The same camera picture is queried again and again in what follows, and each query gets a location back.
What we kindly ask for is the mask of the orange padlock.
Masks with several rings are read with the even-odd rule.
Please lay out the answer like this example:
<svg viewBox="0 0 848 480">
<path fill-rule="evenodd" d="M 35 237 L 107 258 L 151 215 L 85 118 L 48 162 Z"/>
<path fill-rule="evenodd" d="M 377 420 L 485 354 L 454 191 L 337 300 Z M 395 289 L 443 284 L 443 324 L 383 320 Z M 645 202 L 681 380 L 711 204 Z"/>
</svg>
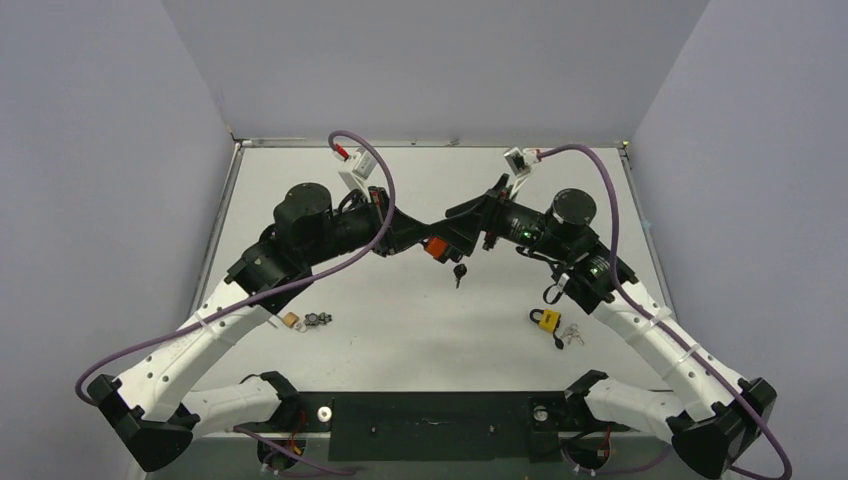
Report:
<svg viewBox="0 0 848 480">
<path fill-rule="evenodd" d="M 443 239 L 433 236 L 424 242 L 424 251 L 434 260 L 445 264 L 449 260 L 450 245 Z"/>
</svg>

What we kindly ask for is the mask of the black-headed keys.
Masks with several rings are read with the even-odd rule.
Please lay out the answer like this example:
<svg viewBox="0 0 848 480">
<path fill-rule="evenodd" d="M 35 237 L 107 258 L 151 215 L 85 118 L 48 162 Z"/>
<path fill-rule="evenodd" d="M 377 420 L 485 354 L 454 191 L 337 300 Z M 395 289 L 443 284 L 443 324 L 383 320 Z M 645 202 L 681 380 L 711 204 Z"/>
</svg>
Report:
<svg viewBox="0 0 848 480">
<path fill-rule="evenodd" d="M 460 285 L 461 285 L 461 281 L 462 281 L 462 279 L 463 279 L 463 278 L 467 275 L 467 273 L 468 273 L 468 268 L 467 268 L 467 266 L 466 266 L 464 263 L 458 263 L 458 264 L 456 264 L 456 265 L 453 267 L 453 269 L 452 269 L 452 273 L 453 273 L 453 275 L 454 275 L 454 285 L 455 285 L 455 288 L 456 288 L 456 289 L 459 289 L 459 288 L 460 288 Z"/>
</svg>

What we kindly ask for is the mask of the small keys bunch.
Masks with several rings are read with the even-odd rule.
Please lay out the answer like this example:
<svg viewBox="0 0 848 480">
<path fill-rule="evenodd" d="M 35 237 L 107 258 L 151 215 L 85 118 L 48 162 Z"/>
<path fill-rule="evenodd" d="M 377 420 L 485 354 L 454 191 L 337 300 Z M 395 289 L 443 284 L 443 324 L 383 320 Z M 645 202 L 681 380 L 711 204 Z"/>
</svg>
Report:
<svg viewBox="0 0 848 480">
<path fill-rule="evenodd" d="M 326 312 L 308 313 L 303 318 L 297 320 L 294 328 L 301 333 L 308 330 L 326 326 L 333 321 L 333 316 Z"/>
</svg>

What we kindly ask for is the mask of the yellow padlock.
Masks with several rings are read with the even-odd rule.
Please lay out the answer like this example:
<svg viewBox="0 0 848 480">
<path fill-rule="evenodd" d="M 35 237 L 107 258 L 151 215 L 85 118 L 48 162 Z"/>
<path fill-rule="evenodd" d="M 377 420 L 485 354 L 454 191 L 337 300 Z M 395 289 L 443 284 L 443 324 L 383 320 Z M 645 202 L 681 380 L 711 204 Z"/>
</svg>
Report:
<svg viewBox="0 0 848 480">
<path fill-rule="evenodd" d="M 560 312 L 550 309 L 532 309 L 528 313 L 528 318 L 541 330 L 552 336 L 554 345 L 558 350 L 564 349 L 563 340 L 557 336 L 557 330 L 561 323 Z"/>
</svg>

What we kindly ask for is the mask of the small brass padlock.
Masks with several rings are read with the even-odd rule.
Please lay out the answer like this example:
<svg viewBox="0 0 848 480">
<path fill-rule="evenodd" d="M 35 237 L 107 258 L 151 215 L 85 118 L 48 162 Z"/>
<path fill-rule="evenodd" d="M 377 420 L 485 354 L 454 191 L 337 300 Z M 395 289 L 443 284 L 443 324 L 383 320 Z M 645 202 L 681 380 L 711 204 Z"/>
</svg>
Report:
<svg viewBox="0 0 848 480">
<path fill-rule="evenodd" d="M 281 321 L 288 328 L 295 328 L 300 321 L 300 318 L 298 315 L 288 312 L 282 317 Z"/>
</svg>

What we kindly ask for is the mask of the silver keys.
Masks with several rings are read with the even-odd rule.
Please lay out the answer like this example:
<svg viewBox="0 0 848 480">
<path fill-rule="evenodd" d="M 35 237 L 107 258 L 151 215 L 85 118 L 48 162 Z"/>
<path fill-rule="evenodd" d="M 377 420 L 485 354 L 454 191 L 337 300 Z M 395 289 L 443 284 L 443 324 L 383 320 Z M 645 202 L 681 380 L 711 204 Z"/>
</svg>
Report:
<svg viewBox="0 0 848 480">
<path fill-rule="evenodd" d="M 579 326 L 576 323 L 570 323 L 567 326 L 562 327 L 553 335 L 553 337 L 555 346 L 560 350 L 563 350 L 566 346 L 571 345 L 572 343 L 577 343 L 580 346 L 585 345 Z"/>
</svg>

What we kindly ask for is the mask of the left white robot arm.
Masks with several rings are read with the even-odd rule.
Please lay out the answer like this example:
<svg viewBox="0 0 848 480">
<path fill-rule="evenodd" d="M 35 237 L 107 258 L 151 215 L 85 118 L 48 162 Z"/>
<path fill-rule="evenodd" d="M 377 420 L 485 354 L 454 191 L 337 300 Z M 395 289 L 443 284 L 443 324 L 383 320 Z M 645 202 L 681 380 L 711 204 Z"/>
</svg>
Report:
<svg viewBox="0 0 848 480">
<path fill-rule="evenodd" d="M 385 189 L 337 211 L 317 183 L 292 187 L 273 224 L 232 265 L 185 326 L 134 367 L 100 375 L 87 391 L 145 472 L 172 463 L 196 439 L 244 424 L 285 430 L 297 420 L 299 393 L 282 374 L 253 374 L 214 390 L 194 386 L 244 336 L 280 313 L 312 284 L 314 266 L 358 248 L 382 256 L 431 234 L 429 225 L 389 209 Z"/>
</svg>

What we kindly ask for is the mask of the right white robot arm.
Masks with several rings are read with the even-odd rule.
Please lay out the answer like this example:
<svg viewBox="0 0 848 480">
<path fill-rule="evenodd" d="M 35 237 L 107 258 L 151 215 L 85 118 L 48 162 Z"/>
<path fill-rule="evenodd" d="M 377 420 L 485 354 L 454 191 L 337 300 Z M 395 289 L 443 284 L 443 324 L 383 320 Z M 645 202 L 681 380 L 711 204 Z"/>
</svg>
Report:
<svg viewBox="0 0 848 480">
<path fill-rule="evenodd" d="M 592 229 L 597 207 L 588 193 L 564 189 L 541 212 L 519 204 L 513 192 L 500 181 L 447 210 L 435 236 L 465 255 L 506 240 L 545 262 L 558 293 L 617 334 L 666 385 L 654 392 L 590 371 L 563 402 L 572 424 L 615 423 L 650 433 L 708 479 L 733 470 L 757 439 L 771 437 L 776 390 L 724 365 L 651 297 L 615 246 Z"/>
</svg>

